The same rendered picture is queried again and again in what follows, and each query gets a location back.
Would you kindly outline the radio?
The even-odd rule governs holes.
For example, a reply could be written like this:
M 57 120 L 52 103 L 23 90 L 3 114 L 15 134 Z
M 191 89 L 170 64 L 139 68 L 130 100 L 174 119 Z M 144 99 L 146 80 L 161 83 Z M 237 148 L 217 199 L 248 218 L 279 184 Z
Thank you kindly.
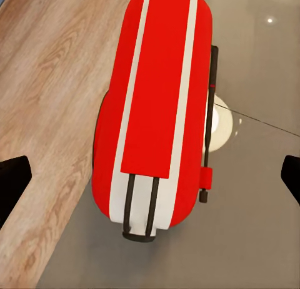
M 153 242 L 157 228 L 185 220 L 198 192 L 207 203 L 219 53 L 212 18 L 204 0 L 127 6 L 96 121 L 92 194 L 130 241 Z

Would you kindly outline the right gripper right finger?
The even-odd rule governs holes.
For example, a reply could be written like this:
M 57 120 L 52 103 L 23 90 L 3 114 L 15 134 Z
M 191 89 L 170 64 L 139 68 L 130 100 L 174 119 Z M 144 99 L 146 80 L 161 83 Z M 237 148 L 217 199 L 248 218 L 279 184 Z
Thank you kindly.
M 281 179 L 300 204 L 300 158 L 285 156 L 281 170 Z

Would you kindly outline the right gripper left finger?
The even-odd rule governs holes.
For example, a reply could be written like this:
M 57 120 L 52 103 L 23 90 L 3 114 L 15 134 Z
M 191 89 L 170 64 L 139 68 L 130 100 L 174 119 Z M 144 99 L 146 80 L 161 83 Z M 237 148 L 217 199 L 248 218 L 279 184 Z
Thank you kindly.
M 32 179 L 26 155 L 0 162 L 0 229 Z

